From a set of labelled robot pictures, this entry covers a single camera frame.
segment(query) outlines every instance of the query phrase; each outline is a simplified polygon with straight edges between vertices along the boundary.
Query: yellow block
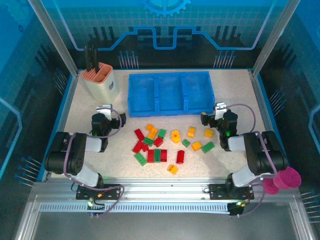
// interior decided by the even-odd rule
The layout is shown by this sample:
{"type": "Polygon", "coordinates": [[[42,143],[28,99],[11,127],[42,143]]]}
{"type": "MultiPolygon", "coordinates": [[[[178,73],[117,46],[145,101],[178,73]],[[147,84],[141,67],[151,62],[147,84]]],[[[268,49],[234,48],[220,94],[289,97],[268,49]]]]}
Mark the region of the yellow block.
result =
{"type": "Polygon", "coordinates": [[[214,131],[212,129],[206,129],[204,131],[204,136],[207,138],[212,138],[214,136],[214,131]]]}
{"type": "Polygon", "coordinates": [[[150,134],[148,136],[149,139],[153,140],[155,139],[156,135],[157,135],[158,129],[156,128],[152,128],[150,131],[150,134]]]}
{"type": "Polygon", "coordinates": [[[172,174],[176,174],[178,172],[178,168],[175,165],[170,165],[167,170],[172,174]]]}
{"type": "Polygon", "coordinates": [[[175,144],[177,144],[177,143],[180,142],[180,132],[179,132],[178,130],[172,131],[171,140],[172,140],[172,142],[174,142],[175,144]]]}
{"type": "Polygon", "coordinates": [[[187,133],[188,138],[192,138],[193,139],[194,136],[195,136],[195,132],[196,132],[196,128],[195,127],[193,127],[193,126],[189,127],[189,131],[187,133]]]}
{"type": "Polygon", "coordinates": [[[200,142],[197,141],[194,144],[192,144],[191,147],[192,147],[193,151],[198,151],[202,147],[202,145],[200,142]]]}
{"type": "Polygon", "coordinates": [[[152,124],[148,124],[145,129],[150,132],[153,128],[154,126],[152,124]]]}

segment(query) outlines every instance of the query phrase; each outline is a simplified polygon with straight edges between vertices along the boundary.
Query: pink cup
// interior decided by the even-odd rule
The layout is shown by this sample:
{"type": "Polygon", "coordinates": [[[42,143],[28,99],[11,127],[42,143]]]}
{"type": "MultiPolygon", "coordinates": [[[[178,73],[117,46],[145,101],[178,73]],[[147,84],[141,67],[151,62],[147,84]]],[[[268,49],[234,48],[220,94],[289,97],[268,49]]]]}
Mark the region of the pink cup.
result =
{"type": "Polygon", "coordinates": [[[279,189],[293,189],[301,185],[301,176],[292,167],[287,167],[283,171],[279,171],[273,179],[273,183],[279,189]]]}
{"type": "Polygon", "coordinates": [[[275,186],[273,179],[266,178],[262,181],[265,192],[270,195],[276,195],[279,192],[279,188],[275,186]]]}

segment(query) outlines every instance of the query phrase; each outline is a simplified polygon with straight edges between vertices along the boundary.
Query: red block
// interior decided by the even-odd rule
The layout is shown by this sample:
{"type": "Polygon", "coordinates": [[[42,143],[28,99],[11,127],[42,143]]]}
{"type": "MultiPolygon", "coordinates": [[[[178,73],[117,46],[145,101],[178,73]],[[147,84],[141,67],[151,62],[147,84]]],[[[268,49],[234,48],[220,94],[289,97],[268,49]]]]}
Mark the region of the red block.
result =
{"type": "Polygon", "coordinates": [[[150,149],[148,150],[148,157],[147,157],[147,163],[154,163],[155,162],[155,150],[150,149]]]}
{"type": "Polygon", "coordinates": [[[161,149],[161,162],[166,162],[167,161],[167,150],[166,149],[161,149]]]}
{"type": "Polygon", "coordinates": [[[135,154],[139,153],[141,151],[141,149],[142,149],[143,144],[144,143],[142,141],[138,141],[136,143],[136,145],[134,146],[132,152],[134,152],[135,154]]]}
{"type": "Polygon", "coordinates": [[[134,131],[135,135],[138,137],[139,141],[143,141],[145,139],[145,136],[141,132],[140,128],[134,131]]]}
{"type": "Polygon", "coordinates": [[[142,151],[146,152],[146,151],[148,151],[148,150],[149,150],[148,145],[145,144],[145,143],[142,143],[142,151]]]}
{"type": "Polygon", "coordinates": [[[176,156],[176,164],[183,164],[185,159],[185,151],[180,150],[176,156]]]}
{"type": "Polygon", "coordinates": [[[164,140],[161,137],[158,137],[156,140],[154,140],[153,144],[158,148],[164,143],[164,140]]]}

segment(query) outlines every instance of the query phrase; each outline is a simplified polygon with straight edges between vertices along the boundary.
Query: green block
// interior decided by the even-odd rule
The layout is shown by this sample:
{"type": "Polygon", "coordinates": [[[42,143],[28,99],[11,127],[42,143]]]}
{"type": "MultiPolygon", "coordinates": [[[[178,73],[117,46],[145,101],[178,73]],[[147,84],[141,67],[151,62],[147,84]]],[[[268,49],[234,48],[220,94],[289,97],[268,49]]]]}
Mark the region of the green block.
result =
{"type": "Polygon", "coordinates": [[[143,142],[147,145],[149,145],[150,147],[154,144],[154,141],[148,137],[146,137],[143,142]]]}
{"type": "Polygon", "coordinates": [[[207,152],[209,152],[211,149],[213,149],[215,147],[215,145],[214,145],[214,143],[213,142],[208,142],[206,145],[203,145],[202,147],[201,147],[201,150],[202,150],[202,152],[203,153],[207,153],[207,152]]]}
{"type": "Polygon", "coordinates": [[[154,162],[160,163],[161,162],[161,149],[154,150],[154,162]]]}
{"type": "Polygon", "coordinates": [[[160,129],[159,132],[158,132],[158,137],[164,139],[166,133],[167,133],[166,130],[160,129]]]}
{"type": "Polygon", "coordinates": [[[185,140],[182,141],[182,145],[187,148],[187,147],[189,147],[190,142],[187,139],[185,139],[185,140]]]}
{"type": "Polygon", "coordinates": [[[147,163],[147,159],[142,156],[142,154],[139,152],[136,155],[134,155],[135,159],[138,160],[138,162],[141,164],[141,166],[144,166],[147,163]]]}

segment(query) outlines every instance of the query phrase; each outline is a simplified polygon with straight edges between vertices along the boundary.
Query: speckled work surface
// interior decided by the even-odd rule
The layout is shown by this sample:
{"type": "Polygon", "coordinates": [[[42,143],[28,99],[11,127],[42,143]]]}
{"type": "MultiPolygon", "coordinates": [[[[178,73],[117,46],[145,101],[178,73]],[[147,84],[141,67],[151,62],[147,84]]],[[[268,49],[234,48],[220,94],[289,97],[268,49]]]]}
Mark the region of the speckled work surface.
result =
{"type": "MultiPolygon", "coordinates": [[[[129,74],[135,73],[160,73],[160,72],[194,72],[195,70],[116,70],[120,94],[113,102],[113,108],[119,112],[127,113],[127,121],[124,128],[118,134],[109,138],[109,144],[104,153],[86,152],[84,159],[93,169],[104,177],[114,178],[172,178],[172,177],[226,177],[246,164],[244,152],[225,152],[219,144],[219,133],[214,129],[213,138],[204,137],[205,129],[199,115],[159,116],[159,117],[133,117],[128,114],[128,79],[129,74]],[[167,162],[147,163],[141,166],[134,158],[132,152],[137,142],[135,129],[141,129],[146,136],[147,124],[153,124],[157,129],[167,130],[164,143],[160,149],[168,149],[167,162]],[[187,132],[190,126],[196,127],[194,138],[188,138],[187,132]],[[215,148],[204,154],[201,150],[194,152],[191,145],[185,148],[181,142],[174,144],[171,141],[171,132],[179,130],[181,141],[188,139],[191,144],[201,142],[202,145],[212,141],[215,148]],[[170,164],[176,164],[178,150],[184,150],[184,163],[177,165],[178,172],[172,175],[167,171],[170,164]]],[[[215,94],[216,102],[225,102],[227,105],[243,103],[251,106],[256,114],[255,129],[265,130],[261,114],[258,108],[254,90],[248,71],[243,70],[209,70],[210,78],[215,94]]],[[[65,132],[89,133],[91,130],[91,116],[96,112],[100,103],[93,100],[88,89],[79,79],[67,122],[65,132]]],[[[252,128],[253,116],[245,107],[233,107],[232,111],[238,114],[238,133],[245,133],[252,128]]]]}

